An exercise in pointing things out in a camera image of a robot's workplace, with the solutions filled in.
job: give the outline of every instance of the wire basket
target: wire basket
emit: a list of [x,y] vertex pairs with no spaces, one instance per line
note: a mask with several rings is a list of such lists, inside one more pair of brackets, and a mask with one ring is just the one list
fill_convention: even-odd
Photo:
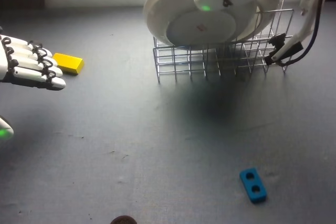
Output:
[[233,72],[238,75],[242,69],[252,74],[256,68],[262,68],[266,74],[269,66],[266,65],[264,57],[267,56],[274,47],[268,40],[276,34],[286,34],[293,18],[293,9],[284,9],[285,0],[281,0],[277,10],[263,13],[275,13],[270,24],[260,33],[255,34],[249,40],[226,42],[216,46],[216,49],[209,45],[203,46],[203,50],[193,50],[191,46],[181,47],[167,46],[153,37],[154,48],[153,57],[156,68],[158,82],[160,75],[188,73],[190,77],[195,73],[202,73],[207,78],[209,73],[223,75],[224,71]]

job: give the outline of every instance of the dish rack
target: dish rack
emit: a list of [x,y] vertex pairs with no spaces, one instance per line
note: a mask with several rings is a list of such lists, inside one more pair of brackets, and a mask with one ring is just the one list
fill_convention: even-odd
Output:
[[[158,82],[162,74],[187,73],[192,77],[195,73],[202,73],[206,78],[210,73],[222,76],[224,71],[238,75],[241,72],[252,74],[256,68],[262,68],[266,74],[269,66],[264,61],[274,47],[268,40],[276,34],[286,34],[293,18],[294,9],[284,9],[285,0],[281,0],[277,10],[263,13],[275,13],[271,23],[260,33],[245,41],[231,41],[216,44],[216,49],[209,49],[209,45],[203,45],[203,50],[193,50],[191,46],[175,47],[167,46],[153,37],[153,57]],[[257,27],[261,12],[257,13],[255,27]]]

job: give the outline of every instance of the hole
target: hole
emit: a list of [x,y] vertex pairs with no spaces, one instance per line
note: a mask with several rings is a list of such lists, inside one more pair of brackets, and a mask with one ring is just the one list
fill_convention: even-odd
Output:
[[246,174],[246,178],[247,178],[248,180],[252,180],[252,179],[254,179],[254,174],[253,174],[253,173],[247,173],[247,174]]
[[259,186],[253,186],[252,187],[252,192],[254,192],[255,194],[260,193],[260,187]]

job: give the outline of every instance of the white plate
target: white plate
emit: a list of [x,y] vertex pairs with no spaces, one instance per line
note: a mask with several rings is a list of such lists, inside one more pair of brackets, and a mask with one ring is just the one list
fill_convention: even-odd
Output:
[[[195,7],[194,0],[147,0],[143,12],[150,32],[167,45],[214,44],[238,36],[251,37],[256,10],[276,9],[278,3],[279,0],[258,0],[224,11],[202,12]],[[266,27],[273,16],[259,17],[257,30]]]

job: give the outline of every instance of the brown round object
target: brown round object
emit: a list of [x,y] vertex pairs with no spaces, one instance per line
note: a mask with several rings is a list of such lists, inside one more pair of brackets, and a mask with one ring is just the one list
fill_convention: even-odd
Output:
[[116,217],[111,224],[137,224],[137,222],[130,216],[122,215]]

